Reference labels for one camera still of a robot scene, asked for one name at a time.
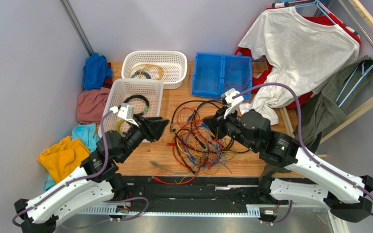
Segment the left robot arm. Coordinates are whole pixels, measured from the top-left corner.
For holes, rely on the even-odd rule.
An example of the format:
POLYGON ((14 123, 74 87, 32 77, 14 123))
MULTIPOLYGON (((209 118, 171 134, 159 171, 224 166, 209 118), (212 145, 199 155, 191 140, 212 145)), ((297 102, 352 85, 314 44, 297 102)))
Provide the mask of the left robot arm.
POLYGON ((116 163, 124 163, 144 140, 158 141, 169 122, 160 116, 135 117, 126 133, 106 132, 101 126, 102 137, 95 151, 44 194, 16 201, 12 223, 24 233, 53 233, 88 207, 124 201, 128 185, 116 163))

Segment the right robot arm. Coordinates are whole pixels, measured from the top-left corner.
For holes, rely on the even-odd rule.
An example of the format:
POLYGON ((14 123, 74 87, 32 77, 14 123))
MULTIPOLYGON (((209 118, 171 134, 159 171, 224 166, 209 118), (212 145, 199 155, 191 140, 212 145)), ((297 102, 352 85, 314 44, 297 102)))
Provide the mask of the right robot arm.
POLYGON ((219 109, 214 116, 203 120, 217 139, 229 136, 258 153, 267 164, 297 172, 313 181, 312 184, 294 183, 266 176, 257 188, 260 199, 317 205, 353 223, 372 214, 373 203, 368 195, 373 190, 372 177, 354 176, 326 163, 304 150, 298 140, 271 130, 270 121, 254 110, 241 118, 236 113, 225 116, 226 110, 219 109))

